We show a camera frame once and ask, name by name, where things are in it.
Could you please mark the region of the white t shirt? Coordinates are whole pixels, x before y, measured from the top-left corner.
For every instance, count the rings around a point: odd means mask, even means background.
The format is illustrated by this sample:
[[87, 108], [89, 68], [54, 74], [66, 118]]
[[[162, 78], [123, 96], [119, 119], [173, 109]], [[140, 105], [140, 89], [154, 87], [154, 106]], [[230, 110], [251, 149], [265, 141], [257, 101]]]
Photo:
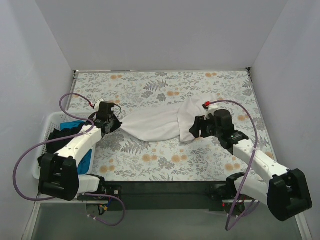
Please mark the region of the white t shirt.
[[179, 137], [189, 144], [195, 140], [189, 129], [195, 117], [206, 114], [203, 104], [216, 101], [214, 94], [193, 95], [184, 102], [135, 110], [122, 120], [121, 129], [144, 142], [161, 142]]

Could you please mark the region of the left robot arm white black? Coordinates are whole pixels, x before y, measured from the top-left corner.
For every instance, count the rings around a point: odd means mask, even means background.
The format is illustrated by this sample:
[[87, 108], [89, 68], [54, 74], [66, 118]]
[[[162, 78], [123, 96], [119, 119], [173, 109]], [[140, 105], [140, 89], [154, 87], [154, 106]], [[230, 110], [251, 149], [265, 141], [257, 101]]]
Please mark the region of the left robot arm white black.
[[117, 104], [101, 100], [94, 105], [95, 112], [73, 137], [55, 153], [46, 153], [40, 161], [38, 190], [44, 195], [71, 201], [79, 194], [98, 193], [102, 189], [103, 177], [78, 174], [83, 157], [105, 135], [122, 125], [115, 115]]

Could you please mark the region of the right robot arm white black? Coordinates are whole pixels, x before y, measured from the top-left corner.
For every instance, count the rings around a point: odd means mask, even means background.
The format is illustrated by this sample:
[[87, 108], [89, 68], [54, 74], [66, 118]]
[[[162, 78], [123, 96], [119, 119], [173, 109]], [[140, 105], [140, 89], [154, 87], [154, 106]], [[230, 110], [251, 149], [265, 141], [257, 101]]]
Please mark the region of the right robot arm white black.
[[284, 222], [312, 208], [312, 198], [305, 174], [289, 169], [255, 149], [254, 143], [243, 132], [235, 129], [228, 110], [220, 109], [195, 117], [189, 132], [196, 138], [216, 137], [220, 145], [245, 162], [262, 181], [242, 180], [245, 173], [235, 173], [226, 180], [226, 191], [231, 197], [242, 193], [268, 206], [272, 215]]

